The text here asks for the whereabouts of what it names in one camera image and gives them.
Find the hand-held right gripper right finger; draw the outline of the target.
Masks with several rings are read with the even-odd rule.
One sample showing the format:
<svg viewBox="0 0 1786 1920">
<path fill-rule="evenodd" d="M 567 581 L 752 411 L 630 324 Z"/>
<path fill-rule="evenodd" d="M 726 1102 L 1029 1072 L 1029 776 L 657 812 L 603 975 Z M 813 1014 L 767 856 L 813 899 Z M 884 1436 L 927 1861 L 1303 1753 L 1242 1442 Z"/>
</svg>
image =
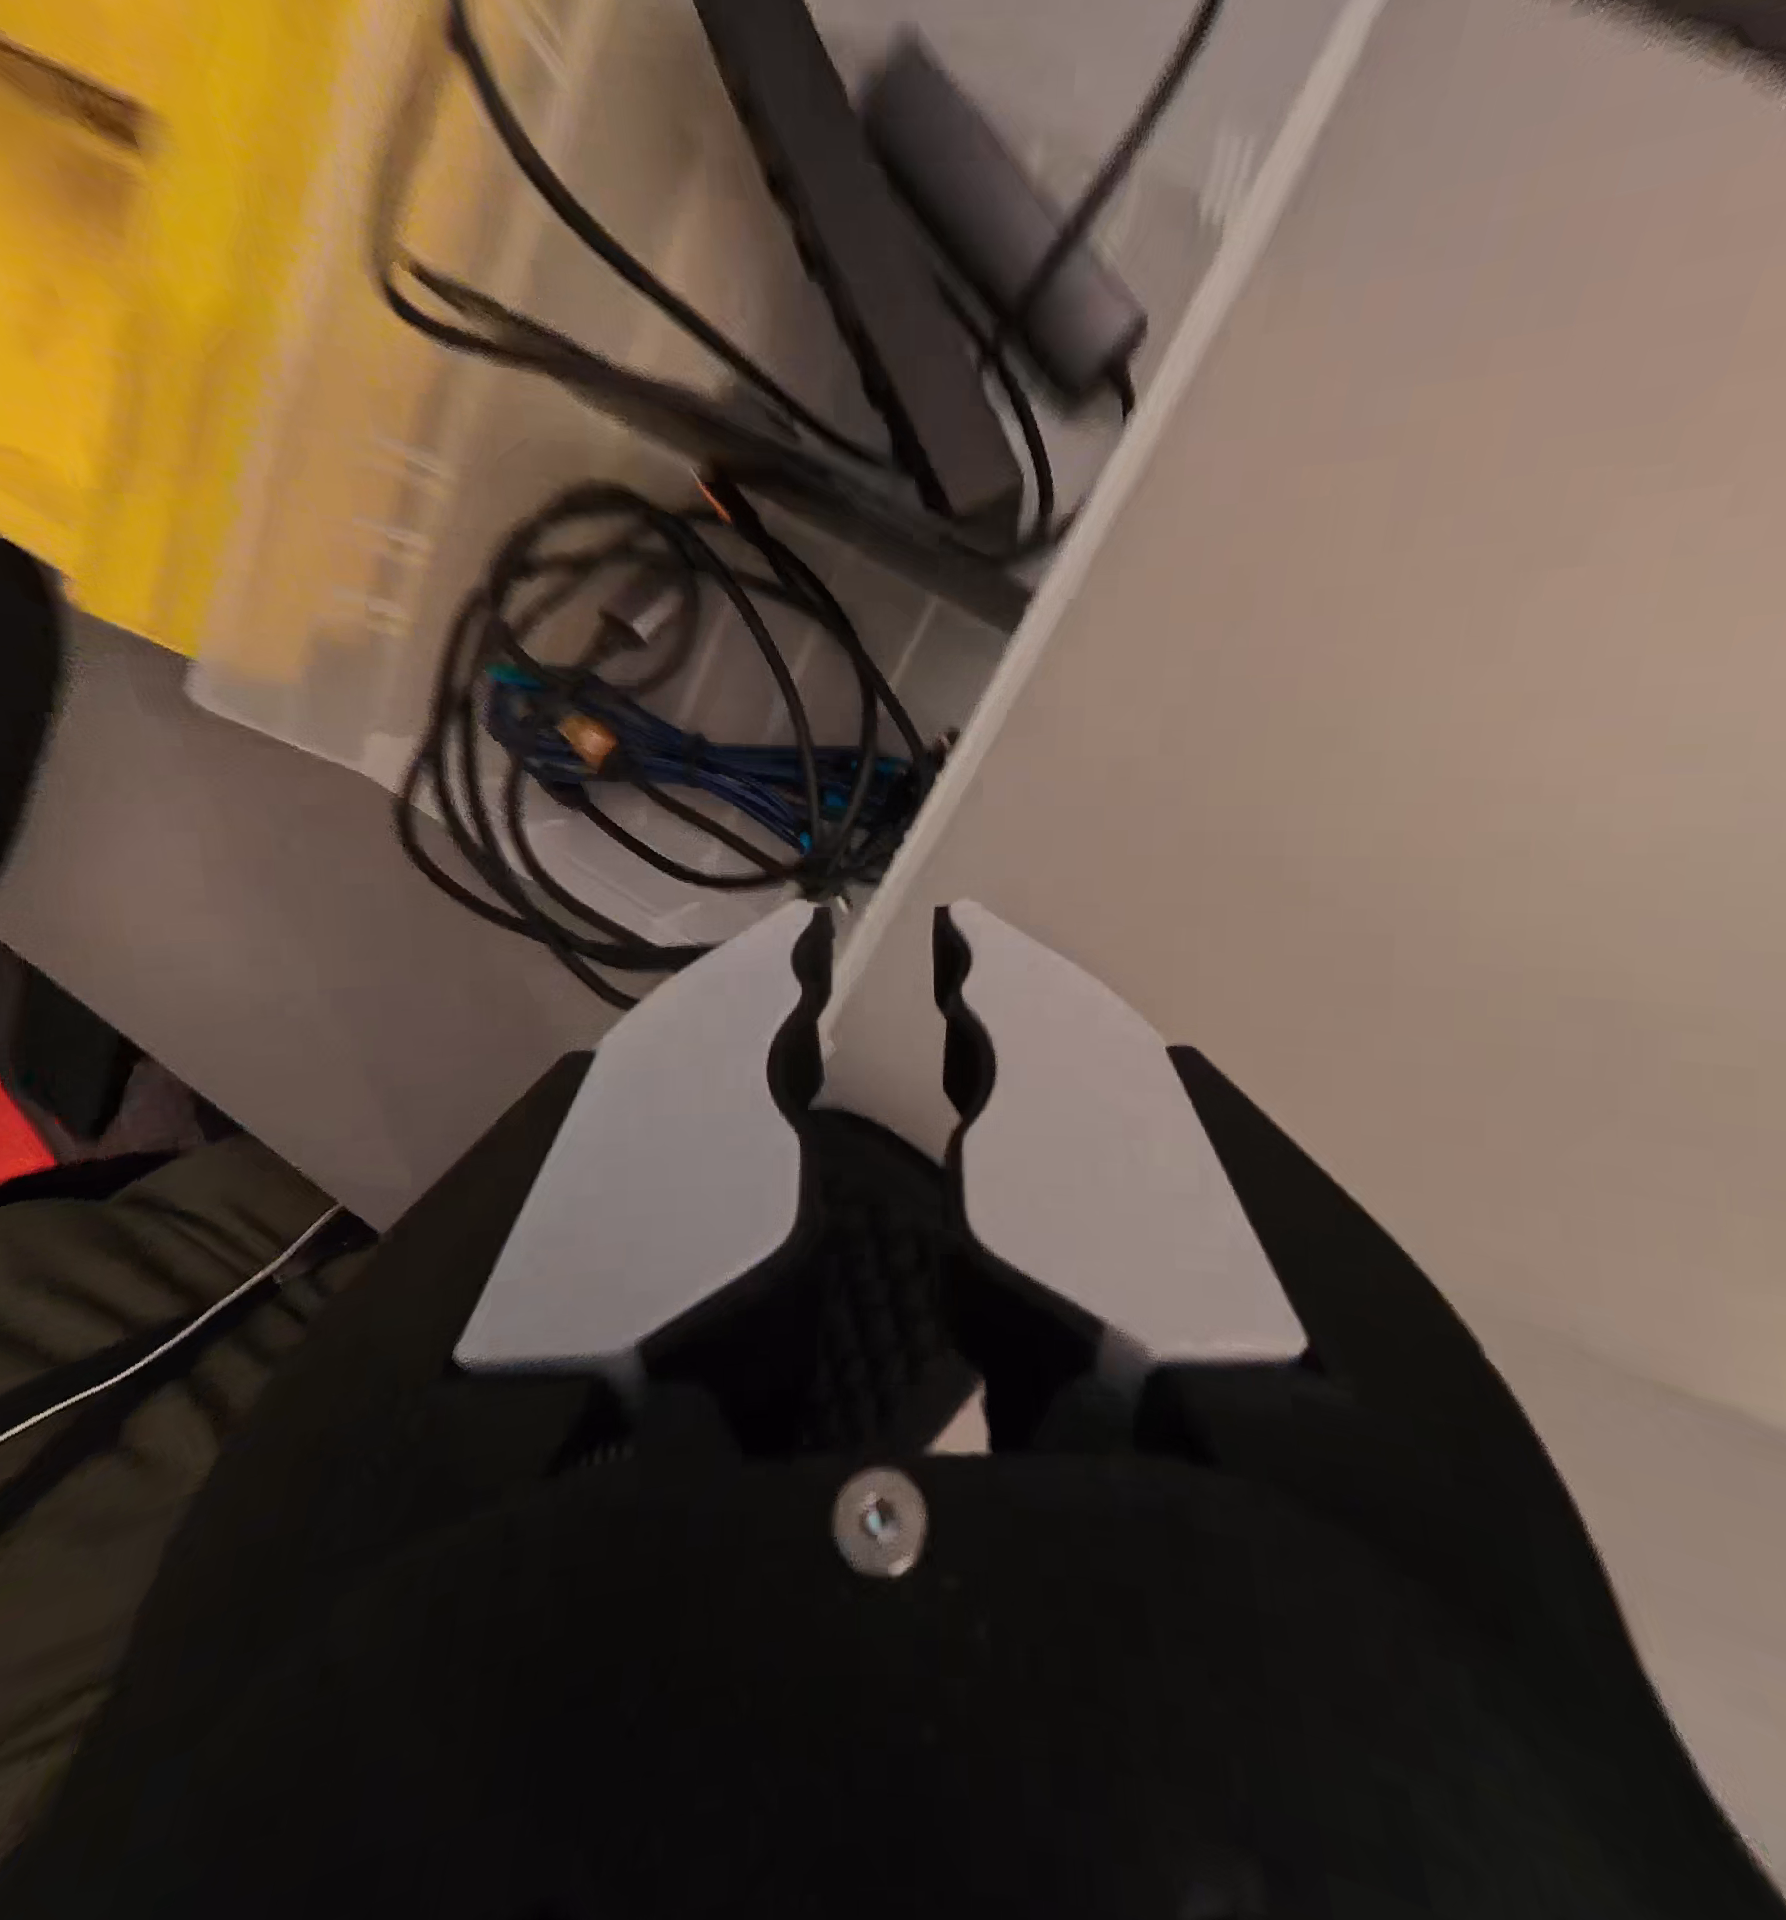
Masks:
<svg viewBox="0 0 1786 1920">
<path fill-rule="evenodd" d="M 1076 961 L 957 899 L 932 921 L 949 1163 L 1005 1284 L 1114 1369 L 1290 1363 L 1306 1331 L 1159 1029 Z"/>
</svg>

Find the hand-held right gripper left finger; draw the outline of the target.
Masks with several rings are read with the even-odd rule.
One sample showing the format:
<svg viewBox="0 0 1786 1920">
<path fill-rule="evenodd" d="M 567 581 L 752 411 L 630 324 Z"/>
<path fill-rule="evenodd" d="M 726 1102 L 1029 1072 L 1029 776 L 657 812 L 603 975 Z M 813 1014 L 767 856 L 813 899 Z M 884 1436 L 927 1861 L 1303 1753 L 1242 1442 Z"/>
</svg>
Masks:
<svg viewBox="0 0 1786 1920">
<path fill-rule="evenodd" d="M 625 1377 L 797 1248 L 833 945 L 825 907 L 783 903 L 616 1022 L 455 1342 L 462 1371 Z"/>
</svg>

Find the yellow plastic bin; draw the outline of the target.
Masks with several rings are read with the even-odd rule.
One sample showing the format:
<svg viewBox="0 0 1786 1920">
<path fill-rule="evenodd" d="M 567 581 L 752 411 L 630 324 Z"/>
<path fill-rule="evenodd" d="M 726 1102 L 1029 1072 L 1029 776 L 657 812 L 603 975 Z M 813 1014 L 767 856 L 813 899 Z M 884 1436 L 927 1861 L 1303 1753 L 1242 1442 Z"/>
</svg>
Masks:
<svg viewBox="0 0 1786 1920">
<path fill-rule="evenodd" d="M 201 648 L 429 4 L 0 2 L 0 536 Z"/>
</svg>

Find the clear plastic bin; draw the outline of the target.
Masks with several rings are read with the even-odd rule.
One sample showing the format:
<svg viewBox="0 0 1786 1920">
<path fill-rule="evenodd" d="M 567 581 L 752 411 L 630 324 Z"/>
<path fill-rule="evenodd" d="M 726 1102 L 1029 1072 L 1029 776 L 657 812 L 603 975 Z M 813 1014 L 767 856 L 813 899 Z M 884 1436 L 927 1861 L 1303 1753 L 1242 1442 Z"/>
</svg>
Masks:
<svg viewBox="0 0 1786 1920">
<path fill-rule="evenodd" d="M 923 505 L 696 4 L 429 7 L 188 692 L 377 783 L 429 889 L 621 1011 L 881 889 L 1376 4 L 804 4 L 856 114 L 923 36 L 1061 212 L 1047 266 L 1091 241 L 1145 312 L 1070 406 L 892 185 L 1024 479 L 996 533 L 951 523 L 1032 590 L 1008 632 L 549 380 L 600 356 Z"/>
</svg>

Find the black usb hub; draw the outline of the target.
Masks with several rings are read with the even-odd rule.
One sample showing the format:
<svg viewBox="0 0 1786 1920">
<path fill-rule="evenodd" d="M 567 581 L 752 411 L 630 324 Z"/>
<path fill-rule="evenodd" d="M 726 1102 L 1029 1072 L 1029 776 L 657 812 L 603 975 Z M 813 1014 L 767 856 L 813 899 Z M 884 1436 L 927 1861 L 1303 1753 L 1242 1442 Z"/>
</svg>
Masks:
<svg viewBox="0 0 1786 1920">
<path fill-rule="evenodd" d="M 700 2 L 696 13 L 896 464 L 932 513 L 996 533 L 1023 506 L 1020 466 L 809 9 Z"/>
</svg>

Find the grey usb hub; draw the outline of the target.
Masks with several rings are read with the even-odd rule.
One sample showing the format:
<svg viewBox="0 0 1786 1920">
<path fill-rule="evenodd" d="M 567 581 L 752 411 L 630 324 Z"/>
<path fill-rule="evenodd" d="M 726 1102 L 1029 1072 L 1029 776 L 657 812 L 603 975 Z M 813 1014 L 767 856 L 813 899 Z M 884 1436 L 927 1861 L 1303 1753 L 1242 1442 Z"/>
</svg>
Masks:
<svg viewBox="0 0 1786 1920">
<path fill-rule="evenodd" d="M 919 228 L 1013 325 L 1009 340 L 1058 400 L 1083 406 L 1130 372 L 1145 338 L 1142 303 L 1091 241 L 1047 266 L 1061 212 L 923 36 L 888 41 L 858 114 Z"/>
</svg>

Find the black office chair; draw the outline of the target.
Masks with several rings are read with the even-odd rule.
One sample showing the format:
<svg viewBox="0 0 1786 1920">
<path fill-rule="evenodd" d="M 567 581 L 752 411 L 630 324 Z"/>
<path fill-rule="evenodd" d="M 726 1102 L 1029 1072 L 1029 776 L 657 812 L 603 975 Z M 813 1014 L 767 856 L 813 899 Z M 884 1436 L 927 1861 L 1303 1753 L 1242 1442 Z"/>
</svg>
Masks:
<svg viewBox="0 0 1786 1920">
<path fill-rule="evenodd" d="M 785 1393 L 785 1453 L 925 1453 L 976 1396 L 945 1293 L 945 1171 L 896 1134 L 817 1109 L 813 1346 Z"/>
</svg>

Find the olive green shorts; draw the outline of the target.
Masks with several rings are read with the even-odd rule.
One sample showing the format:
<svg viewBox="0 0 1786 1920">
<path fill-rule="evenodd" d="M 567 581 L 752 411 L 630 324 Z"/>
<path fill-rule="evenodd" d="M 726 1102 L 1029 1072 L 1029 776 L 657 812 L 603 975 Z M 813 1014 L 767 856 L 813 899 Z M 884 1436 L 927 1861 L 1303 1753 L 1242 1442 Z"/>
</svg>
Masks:
<svg viewBox="0 0 1786 1920">
<path fill-rule="evenodd" d="M 224 1442 L 373 1246 L 253 1139 L 0 1191 L 0 1867 Z"/>
</svg>

